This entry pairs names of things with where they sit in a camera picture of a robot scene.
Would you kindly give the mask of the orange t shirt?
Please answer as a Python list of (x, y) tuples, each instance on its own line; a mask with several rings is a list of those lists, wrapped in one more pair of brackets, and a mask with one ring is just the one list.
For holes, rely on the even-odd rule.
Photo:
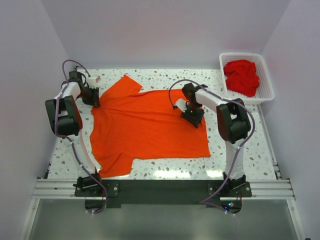
[(205, 121), (195, 128), (172, 108), (169, 98), (183, 98), (179, 89), (141, 92), (124, 75), (93, 108), (90, 144), (103, 178), (127, 175), (134, 159), (210, 157)]

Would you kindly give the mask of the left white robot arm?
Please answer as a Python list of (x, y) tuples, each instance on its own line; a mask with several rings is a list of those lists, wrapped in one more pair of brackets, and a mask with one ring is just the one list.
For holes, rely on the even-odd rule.
[(45, 108), (52, 132), (71, 144), (78, 178), (77, 197), (98, 197), (105, 193), (99, 171), (87, 152), (82, 136), (83, 120), (76, 100), (94, 108), (99, 108), (99, 88), (89, 86), (86, 76), (76, 70), (69, 72), (69, 79), (61, 84), (59, 94), (45, 101)]

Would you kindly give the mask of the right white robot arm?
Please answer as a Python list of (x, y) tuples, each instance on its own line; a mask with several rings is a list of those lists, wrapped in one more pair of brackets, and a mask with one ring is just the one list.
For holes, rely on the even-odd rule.
[(181, 110), (181, 117), (198, 127), (204, 117), (203, 106), (216, 113), (217, 127), (220, 137), (225, 142), (226, 167), (223, 182), (213, 195), (224, 193), (233, 197), (246, 183), (244, 170), (244, 143), (251, 137), (251, 122), (248, 110), (240, 98), (223, 99), (214, 96), (210, 89), (202, 84), (194, 86), (187, 83), (182, 88), (186, 100), (179, 99), (175, 103)]

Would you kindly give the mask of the red t shirt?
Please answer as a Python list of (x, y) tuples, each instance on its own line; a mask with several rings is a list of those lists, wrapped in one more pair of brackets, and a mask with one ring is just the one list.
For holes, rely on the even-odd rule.
[(249, 98), (256, 95), (260, 86), (256, 64), (245, 59), (228, 62), (224, 68), (226, 87)]

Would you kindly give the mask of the white plastic basket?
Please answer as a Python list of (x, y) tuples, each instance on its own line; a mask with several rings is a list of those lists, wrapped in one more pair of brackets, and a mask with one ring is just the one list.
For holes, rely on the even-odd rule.
[[(224, 66), (231, 61), (248, 60), (255, 63), (256, 74), (259, 77), (260, 85), (256, 90), (256, 94), (253, 97), (247, 97), (241, 93), (231, 91), (227, 89), (226, 79), (224, 75)], [(256, 53), (244, 53), (244, 52), (227, 52), (219, 55), (219, 62), (221, 68), (221, 75), (223, 79), (223, 86), (226, 92), (226, 96), (230, 99), (240, 98), (245, 105), (259, 105), (265, 101), (272, 101), (275, 98), (271, 79), (268, 73), (268, 68), (263, 57)]]

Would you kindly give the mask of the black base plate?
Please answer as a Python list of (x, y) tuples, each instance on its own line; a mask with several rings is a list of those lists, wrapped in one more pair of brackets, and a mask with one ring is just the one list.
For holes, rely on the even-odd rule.
[(121, 208), (123, 205), (198, 205), (220, 207), (231, 213), (242, 208), (243, 198), (252, 197), (249, 182), (235, 186), (222, 180), (119, 180), (95, 183), (78, 178), (74, 195), (84, 198), (86, 210)]

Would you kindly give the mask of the aluminium frame rail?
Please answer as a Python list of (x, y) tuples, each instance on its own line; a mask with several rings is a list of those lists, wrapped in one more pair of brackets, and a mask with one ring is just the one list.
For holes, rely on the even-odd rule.
[[(273, 153), (261, 108), (248, 107), (255, 119), (252, 138), (244, 145), (244, 169), (254, 199), (291, 200), (294, 198), (289, 180), (281, 178)], [(214, 113), (205, 113), (210, 157), (135, 159), (130, 174), (117, 180), (221, 180), (226, 166), (226, 147), (216, 129)], [(78, 171), (72, 149), (66, 141), (58, 139), (48, 167), (48, 177), (36, 181), (34, 199), (73, 199)]]

